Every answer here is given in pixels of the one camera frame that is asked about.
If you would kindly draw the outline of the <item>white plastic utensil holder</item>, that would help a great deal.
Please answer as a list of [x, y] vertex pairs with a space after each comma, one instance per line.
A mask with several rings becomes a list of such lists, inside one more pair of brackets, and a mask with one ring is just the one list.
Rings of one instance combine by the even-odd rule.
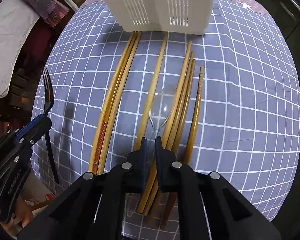
[[104, 0], [124, 31], [203, 35], [214, 0]]

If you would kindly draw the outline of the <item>clear plastic spoon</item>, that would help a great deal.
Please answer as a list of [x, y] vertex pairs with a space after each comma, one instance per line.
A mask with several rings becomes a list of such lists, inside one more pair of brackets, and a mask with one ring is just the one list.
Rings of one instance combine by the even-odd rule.
[[146, 162], [146, 176], [149, 174], [149, 170], [154, 161], [154, 141], [156, 137], [160, 135], [166, 122], [168, 121], [173, 102], [175, 97], [176, 86], [166, 85], [162, 90], [154, 96], [152, 104], [147, 112], [147, 122], [151, 124], [151, 136], [146, 137], [146, 133], [138, 135], [137, 138], [141, 139], [145, 137], [147, 139], [147, 162]]

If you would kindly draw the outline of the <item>white hanging sheet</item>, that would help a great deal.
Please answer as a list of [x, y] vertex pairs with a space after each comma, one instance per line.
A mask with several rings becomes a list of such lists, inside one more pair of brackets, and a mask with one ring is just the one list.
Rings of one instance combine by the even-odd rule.
[[0, 3], [0, 98], [8, 94], [14, 65], [40, 16], [22, 0]]

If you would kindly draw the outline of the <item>bamboo chopstick red patterned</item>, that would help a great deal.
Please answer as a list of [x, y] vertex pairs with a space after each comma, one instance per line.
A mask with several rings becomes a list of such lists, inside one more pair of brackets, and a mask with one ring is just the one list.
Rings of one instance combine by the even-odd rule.
[[89, 171], [95, 175], [103, 173], [116, 111], [141, 35], [140, 31], [132, 32], [117, 64], [101, 109], [89, 162]]

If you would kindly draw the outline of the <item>dark bamboo chopstick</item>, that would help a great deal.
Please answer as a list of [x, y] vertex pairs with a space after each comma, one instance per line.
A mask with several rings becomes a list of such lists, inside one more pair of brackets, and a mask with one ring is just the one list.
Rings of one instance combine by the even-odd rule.
[[[196, 138], [196, 133], [198, 128], [199, 111], [200, 111], [200, 104], [202, 99], [203, 76], [204, 76], [204, 67], [201, 66], [199, 71], [196, 104], [193, 111], [192, 123], [191, 123], [189, 138], [186, 145], [185, 155], [183, 157], [183, 163], [186, 165], [188, 165], [191, 160], [194, 141]], [[167, 221], [172, 213], [176, 200], [177, 200], [177, 193], [175, 192], [169, 193], [164, 215], [160, 224], [161, 229], [164, 229], [166, 227]]]

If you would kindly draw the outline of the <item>purple checkered apron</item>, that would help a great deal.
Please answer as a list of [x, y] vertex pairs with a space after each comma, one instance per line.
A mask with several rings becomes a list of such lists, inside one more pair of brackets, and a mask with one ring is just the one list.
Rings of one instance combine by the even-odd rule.
[[55, 27], [69, 12], [69, 8], [57, 0], [23, 0], [48, 25]]

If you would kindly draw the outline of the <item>black plastic fork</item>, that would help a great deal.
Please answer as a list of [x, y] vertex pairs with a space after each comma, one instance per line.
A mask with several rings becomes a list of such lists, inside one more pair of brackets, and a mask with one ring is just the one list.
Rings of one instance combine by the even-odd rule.
[[[49, 111], [52, 109], [54, 104], [54, 96], [53, 96], [53, 87], [51, 78], [49, 75], [49, 72], [46, 68], [42, 71], [42, 77], [43, 77], [43, 83], [44, 83], [44, 116], [47, 118], [47, 120], [50, 121], [50, 118], [48, 117]], [[52, 146], [50, 141], [50, 131], [47, 131], [45, 133], [45, 142], [46, 142], [46, 148], [47, 148], [47, 155], [49, 158], [49, 162], [51, 165], [52, 174], [55, 180], [55, 183], [59, 184], [59, 176], [57, 172], [56, 163], [54, 160], [54, 155], [52, 152]]]

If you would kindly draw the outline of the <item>blue checkered tablecloth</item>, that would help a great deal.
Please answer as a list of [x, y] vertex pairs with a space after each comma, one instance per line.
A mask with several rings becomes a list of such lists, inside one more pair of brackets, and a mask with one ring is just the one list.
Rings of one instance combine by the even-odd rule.
[[[50, 138], [33, 147], [34, 174], [54, 194], [87, 172], [98, 118], [129, 33], [102, 1], [79, 8], [47, 59], [55, 103]], [[203, 36], [169, 33], [157, 90], [176, 85], [191, 42], [204, 68], [190, 166], [218, 171], [269, 220], [293, 183], [300, 152], [300, 88], [293, 58], [274, 20], [231, 0], [214, 0]]]

